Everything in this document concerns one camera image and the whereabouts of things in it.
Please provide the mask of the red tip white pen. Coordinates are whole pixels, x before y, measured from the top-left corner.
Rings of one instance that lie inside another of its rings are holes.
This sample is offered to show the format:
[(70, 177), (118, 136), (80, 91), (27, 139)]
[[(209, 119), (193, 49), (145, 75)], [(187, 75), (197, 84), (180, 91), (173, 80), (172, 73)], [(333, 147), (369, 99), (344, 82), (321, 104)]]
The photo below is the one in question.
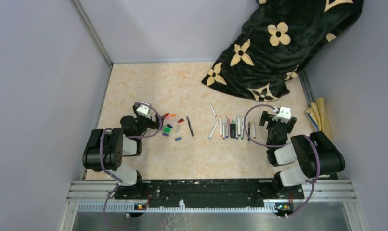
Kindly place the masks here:
[(252, 136), (253, 136), (253, 139), (256, 138), (256, 125), (255, 125), (255, 123), (252, 123)]

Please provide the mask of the thin black pen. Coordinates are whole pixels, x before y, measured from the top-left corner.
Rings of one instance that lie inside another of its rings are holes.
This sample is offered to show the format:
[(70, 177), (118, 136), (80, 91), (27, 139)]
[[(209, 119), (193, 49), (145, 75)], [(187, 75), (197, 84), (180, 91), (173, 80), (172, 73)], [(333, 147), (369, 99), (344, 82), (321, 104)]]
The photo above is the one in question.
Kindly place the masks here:
[(247, 138), (247, 142), (249, 143), (250, 142), (250, 138), (251, 138), (251, 136), (250, 136), (250, 122), (248, 122), (248, 128), (247, 128), (247, 132), (248, 132), (248, 138)]

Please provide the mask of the purple white pen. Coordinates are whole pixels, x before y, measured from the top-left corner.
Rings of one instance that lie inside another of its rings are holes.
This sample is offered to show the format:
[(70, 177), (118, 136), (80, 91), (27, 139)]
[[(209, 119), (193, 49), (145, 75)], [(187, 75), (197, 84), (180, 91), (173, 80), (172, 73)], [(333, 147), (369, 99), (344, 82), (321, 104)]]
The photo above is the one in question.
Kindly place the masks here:
[(235, 138), (236, 138), (236, 139), (239, 139), (239, 130), (240, 130), (239, 122), (240, 122), (240, 118), (237, 116), (236, 119), (235, 119), (235, 126), (236, 126), (236, 129), (235, 129)]

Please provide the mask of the green black marker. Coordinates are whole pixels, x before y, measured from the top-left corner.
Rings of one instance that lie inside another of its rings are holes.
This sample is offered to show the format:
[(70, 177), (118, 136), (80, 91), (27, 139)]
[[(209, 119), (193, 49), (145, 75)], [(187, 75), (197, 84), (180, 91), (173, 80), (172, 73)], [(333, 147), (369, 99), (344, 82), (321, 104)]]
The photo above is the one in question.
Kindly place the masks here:
[(236, 121), (234, 119), (230, 121), (230, 138), (236, 138)]

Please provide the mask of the dark purple gel pen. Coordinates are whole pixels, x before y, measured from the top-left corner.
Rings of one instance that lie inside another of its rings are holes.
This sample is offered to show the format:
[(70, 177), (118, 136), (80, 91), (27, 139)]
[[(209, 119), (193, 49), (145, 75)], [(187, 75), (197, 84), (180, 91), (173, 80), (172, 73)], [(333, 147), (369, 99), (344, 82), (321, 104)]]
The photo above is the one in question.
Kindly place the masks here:
[(186, 117), (186, 120), (187, 120), (187, 123), (188, 123), (188, 126), (189, 126), (190, 134), (193, 137), (194, 136), (194, 131), (193, 131), (193, 127), (192, 127), (192, 124), (191, 124), (190, 119), (189, 119), (188, 116)]

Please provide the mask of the teal cap white marker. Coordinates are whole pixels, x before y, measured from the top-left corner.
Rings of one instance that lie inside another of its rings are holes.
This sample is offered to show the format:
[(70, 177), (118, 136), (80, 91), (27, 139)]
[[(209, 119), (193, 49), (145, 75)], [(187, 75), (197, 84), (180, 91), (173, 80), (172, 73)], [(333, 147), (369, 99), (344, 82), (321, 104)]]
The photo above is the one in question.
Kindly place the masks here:
[(210, 132), (210, 134), (209, 134), (208, 137), (207, 137), (209, 140), (212, 138), (213, 134), (215, 133), (218, 124), (219, 124), (219, 121), (216, 121), (215, 124), (214, 124), (214, 126), (213, 126), (213, 128), (212, 128), (212, 130), (211, 130), (211, 132)]

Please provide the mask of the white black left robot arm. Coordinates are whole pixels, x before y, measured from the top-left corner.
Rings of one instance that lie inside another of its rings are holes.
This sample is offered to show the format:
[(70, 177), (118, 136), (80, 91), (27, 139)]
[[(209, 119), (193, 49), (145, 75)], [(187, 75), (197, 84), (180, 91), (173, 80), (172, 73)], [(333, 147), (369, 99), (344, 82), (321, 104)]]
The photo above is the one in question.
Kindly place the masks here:
[(94, 129), (91, 131), (82, 155), (85, 169), (103, 172), (126, 187), (126, 193), (133, 199), (142, 197), (144, 186), (140, 173), (123, 163), (124, 157), (139, 156), (142, 139), (158, 134), (167, 114), (161, 115), (147, 103), (135, 103), (135, 115), (120, 119), (119, 128)]

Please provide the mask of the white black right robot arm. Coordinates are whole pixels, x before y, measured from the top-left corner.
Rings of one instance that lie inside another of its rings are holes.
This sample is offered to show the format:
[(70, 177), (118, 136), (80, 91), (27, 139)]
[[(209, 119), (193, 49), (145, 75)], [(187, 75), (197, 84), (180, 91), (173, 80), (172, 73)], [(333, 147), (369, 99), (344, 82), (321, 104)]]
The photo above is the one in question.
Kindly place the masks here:
[(345, 159), (330, 139), (317, 131), (309, 136), (291, 138), (297, 119), (272, 115), (263, 111), (259, 124), (266, 126), (267, 159), (275, 167), (294, 164), (290, 169), (274, 174), (272, 192), (278, 198), (286, 198), (293, 186), (300, 185), (316, 176), (331, 175), (345, 169)]

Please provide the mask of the yellow blue folded cloth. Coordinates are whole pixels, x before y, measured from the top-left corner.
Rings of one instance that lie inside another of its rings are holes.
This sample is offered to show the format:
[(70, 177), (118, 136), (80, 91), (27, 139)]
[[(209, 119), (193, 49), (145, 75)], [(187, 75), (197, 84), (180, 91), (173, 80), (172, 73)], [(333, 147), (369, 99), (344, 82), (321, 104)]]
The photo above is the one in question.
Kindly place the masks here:
[(322, 131), (330, 140), (332, 140), (333, 136), (328, 120), (325, 99), (323, 97), (318, 98), (315, 102), (310, 102), (305, 115), (316, 132)]

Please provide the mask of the black cream flower blanket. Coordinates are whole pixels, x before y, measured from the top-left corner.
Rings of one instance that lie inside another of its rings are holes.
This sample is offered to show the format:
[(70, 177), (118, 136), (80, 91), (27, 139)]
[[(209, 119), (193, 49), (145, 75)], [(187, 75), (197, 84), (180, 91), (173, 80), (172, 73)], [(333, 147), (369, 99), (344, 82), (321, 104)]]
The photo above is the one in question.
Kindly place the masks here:
[(289, 94), (287, 81), (359, 19), (363, 5), (362, 0), (259, 0), (202, 83), (234, 97), (275, 101)]

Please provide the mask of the aluminium rail frame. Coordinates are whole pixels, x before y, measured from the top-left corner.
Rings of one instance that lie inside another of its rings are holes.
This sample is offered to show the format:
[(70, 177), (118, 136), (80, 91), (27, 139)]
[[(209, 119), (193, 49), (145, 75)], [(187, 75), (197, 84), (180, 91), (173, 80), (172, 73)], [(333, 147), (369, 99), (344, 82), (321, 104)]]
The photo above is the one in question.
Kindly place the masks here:
[(72, 182), (62, 231), (363, 231), (349, 180), (304, 183), (277, 197), (269, 179)]

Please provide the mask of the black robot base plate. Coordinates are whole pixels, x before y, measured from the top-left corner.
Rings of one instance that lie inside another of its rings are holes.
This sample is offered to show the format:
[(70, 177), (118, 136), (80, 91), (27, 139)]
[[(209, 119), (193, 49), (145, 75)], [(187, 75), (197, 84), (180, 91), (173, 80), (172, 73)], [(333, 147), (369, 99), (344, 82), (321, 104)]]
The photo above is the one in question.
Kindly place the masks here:
[(257, 208), (268, 199), (304, 199), (301, 185), (277, 189), (273, 179), (142, 180), (138, 187), (118, 187), (118, 200), (143, 200), (149, 208)]

